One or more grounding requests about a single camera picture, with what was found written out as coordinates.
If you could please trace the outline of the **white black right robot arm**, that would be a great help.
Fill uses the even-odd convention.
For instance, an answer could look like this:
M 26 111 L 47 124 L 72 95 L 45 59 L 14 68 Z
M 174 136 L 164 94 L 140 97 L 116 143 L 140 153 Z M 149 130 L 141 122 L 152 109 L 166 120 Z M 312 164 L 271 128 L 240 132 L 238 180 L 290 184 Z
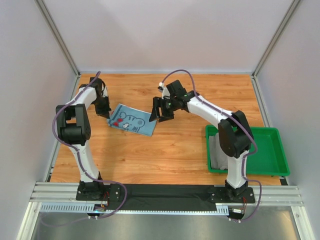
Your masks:
M 174 118 L 174 112 L 184 110 L 215 126 L 216 158 L 227 161 L 226 192 L 230 198 L 239 197 L 248 187 L 246 160 L 253 134 L 245 114 L 232 112 L 208 102 L 198 92 L 187 91 L 179 80 L 165 85 L 160 82 L 160 97 L 154 97 L 149 121 L 164 122 Z

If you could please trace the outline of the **aluminium frame post right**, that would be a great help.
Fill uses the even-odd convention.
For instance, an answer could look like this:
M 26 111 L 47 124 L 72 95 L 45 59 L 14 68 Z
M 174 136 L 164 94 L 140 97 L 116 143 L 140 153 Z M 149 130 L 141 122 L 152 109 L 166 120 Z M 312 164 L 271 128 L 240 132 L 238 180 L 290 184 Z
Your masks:
M 276 47 L 278 41 L 280 40 L 282 34 L 284 33 L 285 29 L 287 28 L 290 20 L 292 19 L 294 13 L 296 12 L 298 6 L 300 5 L 301 0 L 292 0 L 287 11 L 285 12 L 282 20 L 280 21 L 275 33 L 273 34 L 269 44 L 267 45 L 263 55 L 261 56 L 258 64 L 256 65 L 255 69 L 253 70 L 251 76 L 253 78 L 257 77 L 261 69 L 263 68 L 264 64 L 266 63 L 268 57 L 271 55 L 273 49 Z

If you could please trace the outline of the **grey terry towel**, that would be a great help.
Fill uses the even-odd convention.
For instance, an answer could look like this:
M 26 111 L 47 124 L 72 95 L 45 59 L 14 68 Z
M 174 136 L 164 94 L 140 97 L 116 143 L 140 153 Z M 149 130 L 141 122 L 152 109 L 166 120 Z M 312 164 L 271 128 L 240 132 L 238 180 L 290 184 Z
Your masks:
M 216 170 L 228 169 L 228 156 L 220 146 L 219 134 L 209 137 L 209 153 L 211 167 Z

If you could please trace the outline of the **blue patterned towel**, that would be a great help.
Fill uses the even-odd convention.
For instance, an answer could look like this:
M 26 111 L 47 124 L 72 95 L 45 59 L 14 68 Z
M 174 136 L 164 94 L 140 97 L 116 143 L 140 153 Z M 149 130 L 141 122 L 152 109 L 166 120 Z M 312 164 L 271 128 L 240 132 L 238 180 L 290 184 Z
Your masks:
M 107 124 L 115 129 L 151 137 L 157 122 L 150 121 L 150 116 L 150 112 L 118 104 Z

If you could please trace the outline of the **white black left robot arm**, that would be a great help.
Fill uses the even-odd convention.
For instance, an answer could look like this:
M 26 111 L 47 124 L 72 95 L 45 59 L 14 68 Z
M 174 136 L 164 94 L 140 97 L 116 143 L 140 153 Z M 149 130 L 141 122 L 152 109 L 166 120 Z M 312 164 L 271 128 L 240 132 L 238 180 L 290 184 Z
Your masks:
M 90 105 L 94 105 L 97 116 L 110 118 L 108 90 L 98 76 L 91 77 L 88 84 L 82 84 L 68 103 L 58 105 L 52 122 L 54 137 L 75 157 L 80 172 L 76 199 L 80 201 L 98 201 L 106 194 L 90 148 L 91 126 L 87 113 Z

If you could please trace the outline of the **green plastic tray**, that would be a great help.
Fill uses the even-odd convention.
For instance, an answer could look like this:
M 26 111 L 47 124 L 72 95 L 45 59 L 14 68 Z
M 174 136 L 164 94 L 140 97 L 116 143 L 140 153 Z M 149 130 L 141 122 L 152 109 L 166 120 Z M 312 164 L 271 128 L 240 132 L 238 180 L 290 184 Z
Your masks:
M 252 127 L 258 151 L 247 158 L 246 173 L 249 175 L 290 175 L 281 137 L 277 128 Z

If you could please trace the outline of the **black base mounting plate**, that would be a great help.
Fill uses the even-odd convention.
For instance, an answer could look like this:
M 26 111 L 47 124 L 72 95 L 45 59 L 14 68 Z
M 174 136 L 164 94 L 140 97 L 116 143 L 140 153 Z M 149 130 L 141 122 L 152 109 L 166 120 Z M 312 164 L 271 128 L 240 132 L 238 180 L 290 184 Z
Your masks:
M 215 211 L 216 204 L 254 204 L 253 189 L 246 188 L 234 196 L 224 186 L 172 185 L 172 184 L 125 184 L 80 183 L 77 201 L 108 204 L 113 210 L 124 201 L 121 210 L 127 211 Z

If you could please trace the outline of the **aluminium frame post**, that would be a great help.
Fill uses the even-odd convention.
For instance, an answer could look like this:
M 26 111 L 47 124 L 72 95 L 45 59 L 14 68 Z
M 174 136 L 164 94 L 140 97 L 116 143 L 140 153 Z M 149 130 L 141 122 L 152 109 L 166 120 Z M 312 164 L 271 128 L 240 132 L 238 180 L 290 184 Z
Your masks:
M 65 41 L 63 40 L 63 37 L 53 19 L 52 14 L 49 11 L 49 8 L 47 7 L 46 3 L 44 0 L 35 0 L 34 1 L 35 4 L 37 5 L 37 7 L 39 8 L 45 22 L 47 23 L 50 31 L 53 34 L 53 37 L 55 38 L 57 44 L 60 47 L 60 50 L 62 51 L 66 61 L 68 62 L 70 68 L 72 69 L 72 71 L 74 72 L 74 74 L 79 77 L 81 75 L 79 68 L 77 67 L 70 51 L 68 50 L 68 47 L 65 43 Z
M 268 57 L 271 55 L 273 49 L 276 47 L 278 41 L 280 40 L 282 34 L 284 33 L 285 29 L 287 28 L 290 20 L 292 19 L 294 13 L 296 12 L 298 6 L 300 5 L 301 0 L 292 0 L 287 11 L 285 12 L 282 20 L 280 21 L 275 33 L 273 34 L 269 44 L 267 45 L 263 55 L 261 56 L 258 64 L 256 65 L 255 69 L 253 70 L 251 76 L 253 78 L 257 77 L 261 69 L 263 68 L 264 64 L 266 63 Z

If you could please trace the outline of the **aluminium front rail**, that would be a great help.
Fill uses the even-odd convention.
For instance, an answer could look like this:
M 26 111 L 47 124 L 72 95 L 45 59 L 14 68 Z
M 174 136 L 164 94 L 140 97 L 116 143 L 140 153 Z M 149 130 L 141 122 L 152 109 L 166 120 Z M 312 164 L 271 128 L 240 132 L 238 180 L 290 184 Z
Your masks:
M 217 215 L 227 216 L 231 213 L 249 213 L 250 207 L 302 207 L 304 205 L 296 186 L 251 186 L 255 203 L 217 203 L 213 211 L 155 211 L 121 210 L 124 201 L 115 209 L 109 209 L 107 203 L 98 201 L 76 200 L 78 185 L 76 183 L 36 183 L 30 201 L 40 204 L 43 213 L 86 213 L 103 215 L 116 211 L 119 214 L 151 214 L 151 215 Z

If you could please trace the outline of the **aluminium frame post left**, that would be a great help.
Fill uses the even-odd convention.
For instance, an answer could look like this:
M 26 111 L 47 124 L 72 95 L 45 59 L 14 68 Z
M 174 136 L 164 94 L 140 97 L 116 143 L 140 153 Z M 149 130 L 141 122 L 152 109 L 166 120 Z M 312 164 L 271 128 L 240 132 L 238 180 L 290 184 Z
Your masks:
M 68 50 L 68 47 L 65 43 L 65 41 L 63 40 L 63 37 L 53 19 L 52 14 L 49 11 L 49 8 L 47 7 L 46 3 L 44 0 L 35 0 L 34 1 L 35 4 L 37 5 L 37 7 L 39 8 L 45 22 L 47 23 L 50 31 L 53 34 L 53 37 L 55 38 L 57 44 L 60 47 L 60 50 L 62 51 L 66 61 L 68 62 L 70 68 L 72 69 L 72 71 L 74 72 L 74 74 L 79 77 L 81 75 L 79 68 L 77 67 L 70 51 Z

